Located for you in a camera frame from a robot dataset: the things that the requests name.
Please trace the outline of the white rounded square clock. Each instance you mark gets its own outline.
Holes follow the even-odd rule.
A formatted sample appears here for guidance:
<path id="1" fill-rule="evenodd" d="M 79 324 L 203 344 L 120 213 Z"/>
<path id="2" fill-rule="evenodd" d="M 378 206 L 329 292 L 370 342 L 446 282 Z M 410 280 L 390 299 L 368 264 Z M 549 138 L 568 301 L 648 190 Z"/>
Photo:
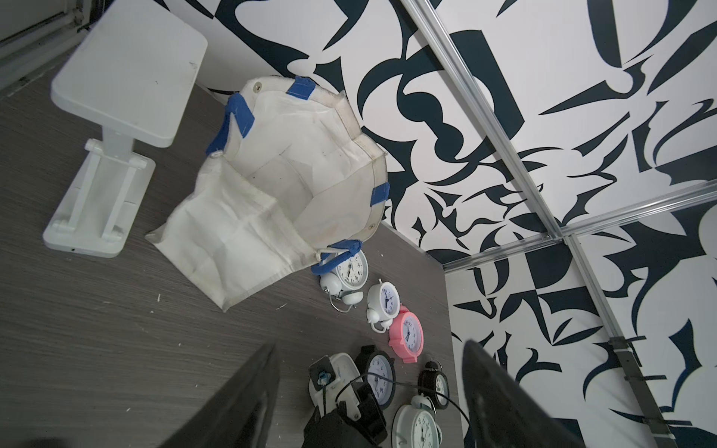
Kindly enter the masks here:
<path id="1" fill-rule="evenodd" d="M 347 417 L 356 422 L 360 419 L 360 399 L 353 389 L 361 385 L 360 373 L 354 360 L 347 353 L 324 356 L 309 367 L 308 391 L 312 402 L 324 417 L 345 405 Z"/>

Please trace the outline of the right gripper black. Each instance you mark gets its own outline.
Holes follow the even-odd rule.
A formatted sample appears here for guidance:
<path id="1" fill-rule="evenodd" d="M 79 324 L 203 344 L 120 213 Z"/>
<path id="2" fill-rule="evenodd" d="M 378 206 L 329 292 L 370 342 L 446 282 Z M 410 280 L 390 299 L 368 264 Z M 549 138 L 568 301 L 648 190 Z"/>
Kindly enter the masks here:
<path id="1" fill-rule="evenodd" d="M 343 401 L 326 416 L 320 415 L 322 407 L 319 406 L 304 427 L 302 447 L 378 447 L 388 438 L 386 418 L 372 388 L 358 383 L 350 390 L 357 393 L 360 400 L 358 421 L 349 417 Z"/>

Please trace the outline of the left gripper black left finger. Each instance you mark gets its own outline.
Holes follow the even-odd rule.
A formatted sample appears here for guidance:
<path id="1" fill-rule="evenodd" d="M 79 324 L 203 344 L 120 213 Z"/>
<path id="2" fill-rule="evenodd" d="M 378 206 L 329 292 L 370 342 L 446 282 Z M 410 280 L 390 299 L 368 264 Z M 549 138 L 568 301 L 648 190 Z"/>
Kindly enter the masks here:
<path id="1" fill-rule="evenodd" d="M 163 447 L 264 447 L 280 380 L 276 346 L 266 343 Z"/>

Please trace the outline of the small black alarm clock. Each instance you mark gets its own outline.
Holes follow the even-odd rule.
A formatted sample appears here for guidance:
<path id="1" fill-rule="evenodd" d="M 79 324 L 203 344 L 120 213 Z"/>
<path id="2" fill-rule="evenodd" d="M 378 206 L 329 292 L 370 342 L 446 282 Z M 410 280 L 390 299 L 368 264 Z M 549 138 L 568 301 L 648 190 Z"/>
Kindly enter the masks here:
<path id="1" fill-rule="evenodd" d="M 365 375 L 382 410 L 388 409 L 395 396 L 395 360 L 375 345 L 364 345 L 355 358 L 358 371 Z"/>

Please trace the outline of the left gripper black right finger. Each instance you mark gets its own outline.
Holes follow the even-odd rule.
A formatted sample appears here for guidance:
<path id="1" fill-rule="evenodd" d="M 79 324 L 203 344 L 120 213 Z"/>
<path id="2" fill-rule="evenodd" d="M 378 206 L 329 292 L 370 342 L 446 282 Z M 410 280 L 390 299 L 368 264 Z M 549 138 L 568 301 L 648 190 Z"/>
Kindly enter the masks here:
<path id="1" fill-rule="evenodd" d="M 470 447 L 583 447 L 476 341 L 463 347 L 462 381 Z"/>

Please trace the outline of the pink alarm clock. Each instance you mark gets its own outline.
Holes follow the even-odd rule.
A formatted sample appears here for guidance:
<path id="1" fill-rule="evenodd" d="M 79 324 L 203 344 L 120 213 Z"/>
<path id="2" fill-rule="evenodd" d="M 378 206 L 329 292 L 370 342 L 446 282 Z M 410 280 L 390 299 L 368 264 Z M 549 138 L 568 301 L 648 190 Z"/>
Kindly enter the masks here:
<path id="1" fill-rule="evenodd" d="M 424 348 L 424 332 L 418 316 L 405 305 L 389 328 L 389 346 L 407 364 L 418 362 Z"/>

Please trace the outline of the small white twin-bell clock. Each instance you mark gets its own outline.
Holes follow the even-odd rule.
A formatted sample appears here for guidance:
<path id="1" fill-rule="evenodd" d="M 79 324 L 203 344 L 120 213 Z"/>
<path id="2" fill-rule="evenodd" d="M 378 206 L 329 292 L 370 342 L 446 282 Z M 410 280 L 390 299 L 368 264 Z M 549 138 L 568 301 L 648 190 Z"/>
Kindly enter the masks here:
<path id="1" fill-rule="evenodd" d="M 400 295 L 390 282 L 379 281 L 368 292 L 366 317 L 371 329 L 379 334 L 385 333 L 399 315 Z"/>

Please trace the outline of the white twin-bell alarm clock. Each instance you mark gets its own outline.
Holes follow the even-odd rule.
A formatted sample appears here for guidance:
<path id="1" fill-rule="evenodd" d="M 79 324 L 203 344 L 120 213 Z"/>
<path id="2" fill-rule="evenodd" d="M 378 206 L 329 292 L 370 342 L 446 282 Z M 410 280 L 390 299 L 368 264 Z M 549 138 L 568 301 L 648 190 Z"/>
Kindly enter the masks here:
<path id="1" fill-rule="evenodd" d="M 360 250 L 338 264 L 328 274 L 319 276 L 319 285 L 329 297 L 330 305 L 339 313 L 349 313 L 361 303 L 362 289 L 369 276 L 368 261 Z"/>

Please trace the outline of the white canvas bag blue handles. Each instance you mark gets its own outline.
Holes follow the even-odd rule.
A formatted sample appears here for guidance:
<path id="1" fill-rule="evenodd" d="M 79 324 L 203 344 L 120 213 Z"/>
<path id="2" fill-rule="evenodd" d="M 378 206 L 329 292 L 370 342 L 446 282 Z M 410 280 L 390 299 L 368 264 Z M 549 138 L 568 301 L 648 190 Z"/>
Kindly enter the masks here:
<path id="1" fill-rule="evenodd" d="M 386 156 L 345 93 L 254 78 L 229 98 L 192 193 L 147 239 L 228 310 L 356 255 L 384 218 Z"/>

